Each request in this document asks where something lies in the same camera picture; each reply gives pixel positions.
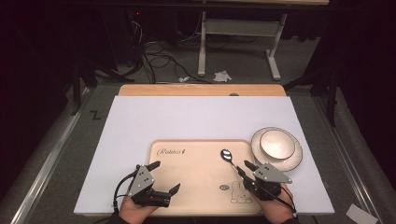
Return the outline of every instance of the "wooden edge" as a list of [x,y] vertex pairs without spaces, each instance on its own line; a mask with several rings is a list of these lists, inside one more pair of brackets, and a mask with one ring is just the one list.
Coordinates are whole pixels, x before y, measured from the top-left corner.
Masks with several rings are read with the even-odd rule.
[[278,84],[126,84],[119,96],[286,96]]

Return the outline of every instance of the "black cable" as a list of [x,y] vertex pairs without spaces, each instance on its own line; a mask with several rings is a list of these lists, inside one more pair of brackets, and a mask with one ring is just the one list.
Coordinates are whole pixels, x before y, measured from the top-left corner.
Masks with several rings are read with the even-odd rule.
[[291,199],[291,204],[293,205],[293,208],[294,208],[294,212],[293,213],[297,213],[297,211],[296,211],[296,205],[294,204],[294,200],[293,200],[293,198],[291,197],[291,195],[288,193],[288,191],[287,190],[285,190],[282,186],[280,186],[284,191],[285,191],[285,193],[289,196],[289,198]]
[[125,177],[120,181],[120,183],[117,185],[116,190],[114,191],[113,208],[114,208],[114,212],[117,213],[117,214],[119,213],[119,203],[117,202],[117,198],[118,198],[117,194],[119,193],[120,186],[121,186],[121,185],[123,184],[123,182],[125,182],[127,179],[136,176],[136,173],[137,173],[137,171],[134,171],[133,173],[131,173],[131,174],[125,176]]
[[118,195],[117,198],[119,198],[119,197],[125,197],[125,196],[128,196],[128,194],[121,194],[121,195]]
[[150,78],[150,76],[152,76],[152,74],[151,74],[151,72],[147,69],[146,66],[144,66],[144,69],[145,69],[146,76],[148,77],[148,83],[151,83],[151,78]]
[[270,191],[268,191],[267,189],[263,188],[262,186],[258,186],[258,187],[259,187],[260,189],[263,189],[265,192],[267,192],[267,193],[268,193],[271,197],[273,197],[275,200],[279,201],[280,203],[285,204],[285,205],[291,210],[292,213],[296,213],[296,212],[297,212],[296,209],[295,209],[295,207],[294,207],[293,199],[291,198],[291,196],[290,196],[287,192],[286,192],[286,193],[289,195],[289,197],[290,197],[290,199],[291,199],[291,202],[292,202],[293,206],[291,206],[289,203],[283,201],[282,199],[278,198],[277,196],[275,196],[274,194],[272,194]]
[[312,218],[314,219],[316,224],[319,224],[319,222],[318,222],[318,220],[317,220],[317,218],[315,216],[312,216]]
[[187,47],[195,47],[195,46],[198,46],[201,43],[201,39],[197,39],[198,37],[200,37],[200,35],[192,37],[189,40],[179,41],[178,43],[183,45],[183,46],[187,46]]
[[148,56],[146,55],[146,52],[143,52],[143,56],[145,57],[146,62],[148,63],[149,68],[151,69],[151,77],[152,77],[152,80],[150,81],[150,83],[154,84],[154,83],[156,82],[154,69],[152,68],[151,64],[149,63],[149,59],[148,59]]
[[199,12],[198,22],[197,22],[197,25],[195,26],[195,30],[194,30],[194,32],[192,33],[192,35],[190,35],[189,37],[187,37],[187,38],[185,38],[185,39],[178,40],[178,43],[184,45],[183,42],[186,42],[186,41],[189,41],[189,40],[195,39],[196,37],[201,36],[201,35],[198,35],[198,34],[197,34],[198,29],[199,29],[200,24],[201,24],[201,19],[202,19],[202,13]]
[[174,71],[175,71],[175,75],[177,78],[183,78],[177,74],[177,64],[176,63],[174,64]]
[[[147,52],[146,52],[147,49],[150,48],[150,47],[152,47],[152,46],[158,46],[158,47],[161,47],[161,48],[160,48],[159,50],[155,51],[155,52],[147,53]],[[154,67],[154,68],[162,68],[162,67],[165,67],[166,65],[168,65],[170,62],[172,62],[172,63],[175,64],[175,73],[177,73],[177,72],[176,72],[176,68],[177,68],[177,66],[179,66],[181,69],[183,69],[184,73],[185,73],[188,77],[191,77],[191,78],[193,78],[194,80],[199,81],[199,82],[204,82],[204,83],[212,84],[211,82],[208,82],[208,81],[206,81],[206,80],[203,80],[203,79],[200,79],[200,78],[198,78],[198,77],[194,77],[194,76],[190,75],[190,74],[187,72],[187,69],[186,69],[183,65],[181,65],[180,63],[178,63],[177,60],[176,60],[174,57],[172,57],[172,56],[170,56],[170,55],[168,55],[168,54],[163,53],[163,46],[162,46],[161,44],[158,44],[158,43],[151,43],[151,44],[148,44],[148,45],[146,46],[144,55],[145,55],[146,58],[147,58],[146,55],[149,55],[149,56],[154,57],[154,58],[151,59],[151,60],[148,60],[148,59],[147,59],[148,65],[150,66],[152,72],[153,72],[153,67]],[[165,64],[161,65],[161,66],[153,66],[152,63],[153,63],[155,60],[158,60],[158,59],[165,59],[165,60],[167,60],[167,62],[166,62]]]
[[210,49],[222,49],[225,46],[227,46],[228,44],[233,44],[233,43],[249,44],[249,43],[254,43],[256,41],[263,39],[263,36],[255,36],[252,40],[237,40],[237,39],[233,38],[235,36],[239,36],[239,35],[226,35],[226,36],[224,36],[224,35],[209,35],[208,36],[209,39],[212,39],[215,42],[225,41],[225,43],[220,47],[210,47],[209,46],[210,42],[207,41],[206,46]]

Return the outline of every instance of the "table leg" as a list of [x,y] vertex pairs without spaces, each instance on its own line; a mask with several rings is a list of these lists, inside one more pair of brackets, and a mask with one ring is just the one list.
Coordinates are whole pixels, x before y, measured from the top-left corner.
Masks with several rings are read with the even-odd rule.
[[198,61],[198,76],[199,77],[205,76],[205,67],[206,67],[205,39],[206,39],[206,12],[202,12],[201,48],[199,51],[199,61]]
[[274,37],[274,45],[271,49],[268,49],[266,51],[267,60],[270,65],[271,73],[274,80],[280,80],[280,74],[279,71],[277,70],[274,55],[276,52],[277,45],[279,44],[280,36],[282,35],[283,32],[283,27],[285,27],[285,22],[287,17],[288,17],[287,14],[282,14],[282,16],[280,17],[280,22],[276,30],[276,35]]
[[81,92],[80,92],[80,86],[79,86],[79,76],[78,76],[78,69],[79,69],[79,64],[78,62],[75,63],[73,66],[73,77],[72,77],[72,83],[73,83],[73,111],[72,111],[72,116],[75,116],[79,110],[79,107],[81,105]]

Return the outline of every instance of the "cable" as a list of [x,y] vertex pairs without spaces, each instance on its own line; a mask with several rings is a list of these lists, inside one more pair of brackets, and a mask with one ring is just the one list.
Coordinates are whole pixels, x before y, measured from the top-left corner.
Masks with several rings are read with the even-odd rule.
[[120,186],[121,186],[121,185],[123,184],[123,182],[125,182],[127,179],[136,176],[136,174],[137,174],[137,170],[134,171],[133,173],[131,173],[131,174],[125,176],[125,177],[120,181],[120,183],[117,185],[116,190],[114,191],[114,197],[113,197],[113,208],[114,208],[114,212],[115,212],[115,213],[118,214],[119,211],[120,211],[120,210],[119,210],[119,203],[117,202],[117,198],[118,198],[117,194],[119,193]]
[[[183,45],[183,46],[186,46],[186,47],[196,47],[196,46],[198,46],[198,45],[200,45],[201,44],[201,39],[196,39],[197,37],[199,37],[199,36],[201,36],[201,35],[198,35],[198,36],[196,36],[196,37],[194,37],[194,38],[191,38],[191,39],[189,39],[189,40],[185,40],[185,41],[183,41],[183,42],[179,42],[179,44],[180,45]],[[192,41],[193,39],[196,39],[194,42],[192,42],[191,44],[187,44],[187,43],[189,43],[190,41]]]
[[285,202],[285,201],[283,201],[282,199],[280,199],[280,198],[278,198],[277,196],[275,196],[274,194],[272,194],[270,191],[268,191],[267,189],[265,189],[265,188],[263,188],[262,186],[258,186],[260,189],[263,189],[265,192],[267,192],[271,197],[273,197],[275,200],[277,200],[277,201],[279,201],[280,203],[283,203],[283,204],[285,204],[290,210],[291,210],[291,212],[294,214],[294,213],[297,213],[297,211],[296,211],[296,209],[295,209],[295,206],[294,206],[294,201],[293,201],[293,199],[291,198],[291,196],[288,194],[288,192],[285,190],[285,189],[283,189],[282,187],[282,189],[283,190],[285,190],[285,192],[289,195],[289,197],[290,197],[290,199],[291,199],[291,203],[292,203],[292,206],[289,204],[289,203],[287,203],[287,202]]
[[225,41],[225,43],[220,47],[210,47],[209,45],[207,45],[207,47],[210,49],[222,49],[228,44],[233,44],[233,43],[249,44],[249,43],[257,42],[264,38],[263,36],[254,36],[251,40],[242,40],[242,39],[236,39],[236,37],[248,38],[247,36],[240,36],[240,35],[208,35],[208,38],[214,42]]
[[[154,52],[151,52],[151,53],[147,53],[148,49],[149,49],[150,47],[152,47],[152,46],[160,47],[160,49],[158,49],[158,50],[156,50],[156,51],[154,51]],[[149,43],[149,44],[147,44],[147,46],[145,47],[144,55],[145,55],[145,58],[146,58],[146,61],[147,61],[148,65],[149,65],[149,67],[150,67],[150,69],[151,69],[151,72],[152,72],[153,74],[154,74],[153,68],[163,68],[163,67],[165,67],[166,65],[168,65],[170,62],[172,62],[172,63],[175,64],[175,66],[174,66],[174,71],[175,71],[175,74],[176,74],[176,75],[177,75],[177,67],[180,67],[181,69],[183,69],[184,73],[185,73],[188,77],[193,78],[195,81],[211,84],[211,82],[208,82],[208,81],[206,81],[206,80],[202,80],[202,79],[200,79],[200,78],[198,78],[198,77],[194,77],[194,76],[190,75],[190,74],[187,72],[187,69],[186,69],[184,66],[182,66],[180,63],[178,63],[177,60],[176,60],[174,57],[172,57],[172,56],[170,56],[170,55],[168,55],[168,54],[163,53],[163,46],[162,46],[161,44],[159,44],[159,43]],[[157,66],[153,65],[153,62],[154,62],[155,60],[159,60],[159,59],[165,59],[166,62],[163,63],[163,64],[161,64],[161,65],[157,65]]]
[[186,39],[183,39],[183,40],[179,40],[179,41],[178,41],[179,43],[182,43],[182,42],[185,42],[185,41],[194,39],[194,38],[196,38],[196,37],[198,37],[198,36],[201,36],[201,35],[196,35],[196,33],[197,33],[197,31],[198,31],[198,28],[199,28],[199,24],[201,23],[201,18],[202,18],[202,13],[199,13],[198,22],[197,22],[197,25],[195,26],[194,32],[192,33],[192,35],[191,35],[190,37],[188,37],[188,38],[186,38]]
[[318,220],[317,220],[317,218],[316,218],[315,216],[312,216],[312,218],[314,219],[314,221],[315,221],[316,224],[319,224],[319,223],[318,223]]
[[146,50],[143,52],[143,56],[145,57],[146,62],[148,63],[149,68],[151,69],[151,77],[152,77],[152,80],[150,81],[150,80],[148,79],[148,81],[149,81],[150,83],[154,84],[154,83],[156,82],[155,73],[154,73],[154,69],[152,68],[151,63],[149,62],[148,56],[146,55]]
[[[139,28],[140,37],[139,37],[139,41],[138,41],[137,43],[140,44],[140,42],[142,42],[143,29],[142,29],[142,27],[140,26],[139,23],[137,23],[137,22],[135,22],[135,21],[131,21],[131,23],[135,25],[135,28],[134,28],[134,36],[136,35],[137,28]],[[131,36],[131,40],[132,40],[133,43],[134,43],[134,36]]]
[[118,195],[117,198],[119,198],[119,197],[125,197],[125,196],[128,196],[128,194],[121,194],[121,195]]

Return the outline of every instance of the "white furniture frame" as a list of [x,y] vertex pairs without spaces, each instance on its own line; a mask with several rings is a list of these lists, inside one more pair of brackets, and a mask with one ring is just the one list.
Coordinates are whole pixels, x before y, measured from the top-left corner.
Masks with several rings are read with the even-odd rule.
[[271,49],[266,50],[267,61],[270,64],[274,80],[280,80],[280,74],[276,66],[275,52],[282,35],[287,14],[282,14],[279,21],[238,21],[206,19],[206,12],[202,12],[201,48],[198,62],[198,76],[205,75],[206,67],[206,34],[216,35],[252,35],[273,36],[274,43]]

